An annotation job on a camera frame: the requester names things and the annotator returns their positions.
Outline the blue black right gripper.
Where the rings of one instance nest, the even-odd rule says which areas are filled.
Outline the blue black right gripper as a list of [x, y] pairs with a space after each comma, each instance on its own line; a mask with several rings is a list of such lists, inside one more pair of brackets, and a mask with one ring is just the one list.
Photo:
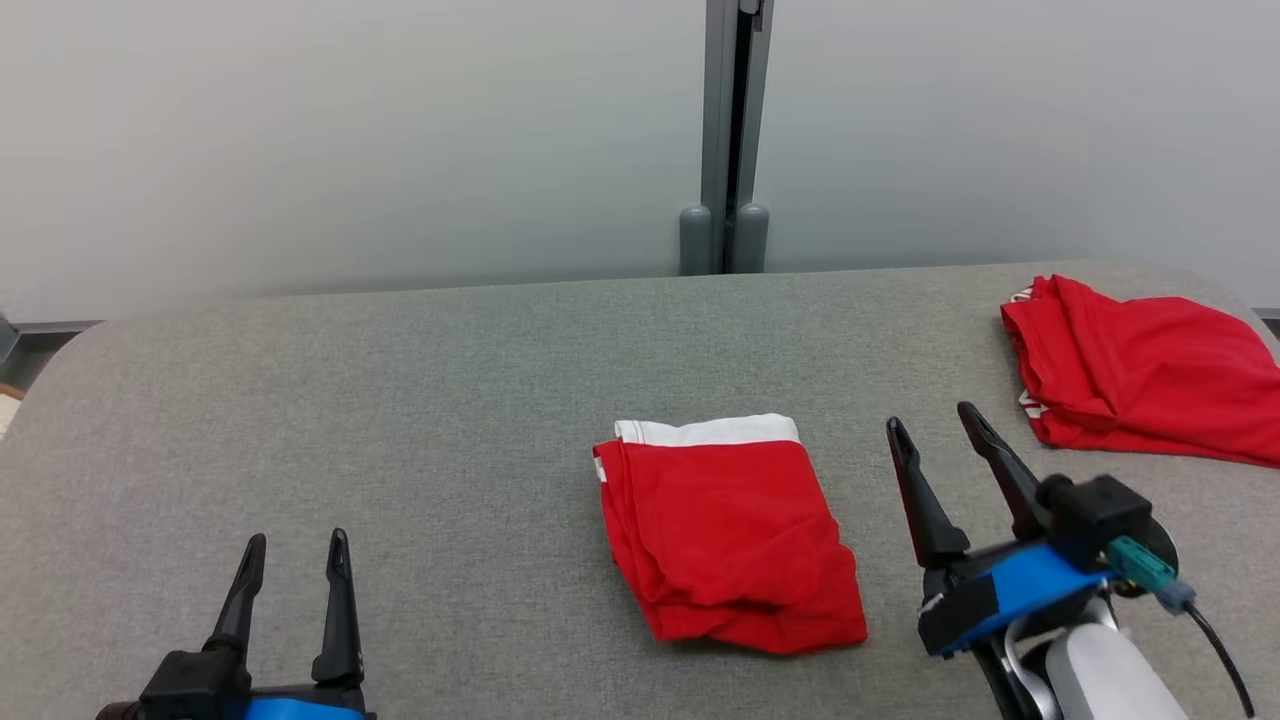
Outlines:
[[925, 652], [969, 653], [1005, 719], [1178, 719], [1181, 706], [1120, 628], [1115, 596], [1140, 593], [1110, 566], [1074, 568], [1043, 539], [1050, 515], [1039, 482], [972, 402], [957, 416], [988, 464], [1018, 541], [970, 553], [922, 470], [897, 418], [886, 421], [902, 509], [924, 601], [918, 632]]

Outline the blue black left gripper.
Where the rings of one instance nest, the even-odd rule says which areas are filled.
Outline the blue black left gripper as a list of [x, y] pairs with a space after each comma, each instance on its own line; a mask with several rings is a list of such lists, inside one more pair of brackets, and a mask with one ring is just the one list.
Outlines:
[[[206, 651], [230, 650], [243, 659], [250, 647], [253, 603], [262, 587], [268, 539], [250, 537]], [[329, 583], [320, 653], [312, 680], [320, 687], [357, 687], [364, 682], [364, 652], [355, 597], [349, 538], [332, 532], [326, 552]], [[280, 685], [251, 691], [236, 685], [163, 685], [145, 689], [134, 701], [102, 706], [97, 719], [375, 719], [356, 692], [314, 685]]]

